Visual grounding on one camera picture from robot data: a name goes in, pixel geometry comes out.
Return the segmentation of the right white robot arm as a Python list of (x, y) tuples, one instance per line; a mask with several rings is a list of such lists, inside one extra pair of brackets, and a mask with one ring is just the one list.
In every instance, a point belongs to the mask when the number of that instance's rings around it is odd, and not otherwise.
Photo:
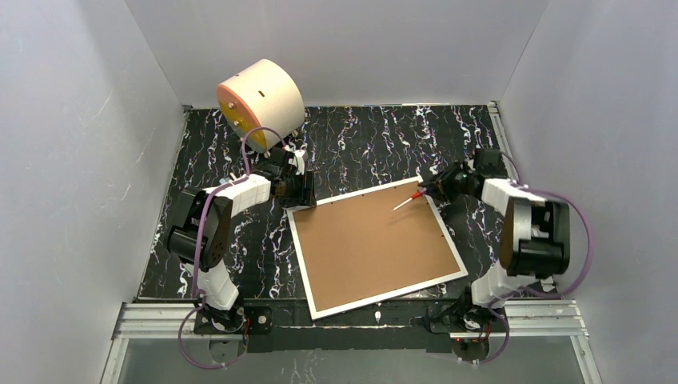
[(568, 269), (568, 204), (540, 197), (504, 177), (505, 158), (501, 150), (476, 149), (417, 188), (417, 196), (437, 202), (474, 197), (501, 214), (504, 224), (497, 261), (488, 271), (466, 286), (453, 304), (428, 307), (425, 321), (434, 333), (481, 330), (496, 320), (511, 296)]

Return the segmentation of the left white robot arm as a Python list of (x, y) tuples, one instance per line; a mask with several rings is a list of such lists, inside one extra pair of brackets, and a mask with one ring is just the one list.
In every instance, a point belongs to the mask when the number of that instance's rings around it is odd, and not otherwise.
[(193, 268), (197, 278), (191, 294), (203, 298), (208, 307), (229, 311), (239, 295), (223, 262), (234, 217), (272, 199), (283, 208), (315, 207), (313, 172), (305, 166), (307, 157), (305, 150), (274, 147), (249, 174), (220, 186), (188, 187), (181, 192), (168, 218), (163, 244)]

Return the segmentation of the blue red screwdriver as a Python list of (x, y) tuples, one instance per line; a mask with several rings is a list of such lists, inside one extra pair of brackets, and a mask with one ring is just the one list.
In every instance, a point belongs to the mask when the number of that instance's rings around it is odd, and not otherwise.
[(412, 195), (411, 195), (409, 198), (407, 198), (405, 201), (403, 201), (402, 203), (400, 203), (400, 204), (398, 204), (397, 206), (393, 207), (393, 211), (399, 210), (399, 209), (402, 208), (403, 206), (409, 204), (410, 202), (412, 202), (412, 201), (414, 201), (414, 200), (416, 200), (416, 199), (418, 199), (418, 198), (420, 198), (420, 197), (422, 197), (422, 196), (424, 196), (424, 195), (425, 195), (425, 190), (419, 189), (417, 192), (415, 192), (414, 194), (412, 194)]

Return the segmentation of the white picture frame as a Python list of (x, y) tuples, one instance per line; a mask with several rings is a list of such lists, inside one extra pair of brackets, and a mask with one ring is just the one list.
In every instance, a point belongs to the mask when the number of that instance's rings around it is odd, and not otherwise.
[(403, 207), (421, 182), (406, 178), (287, 211), (313, 320), (468, 276), (429, 196)]

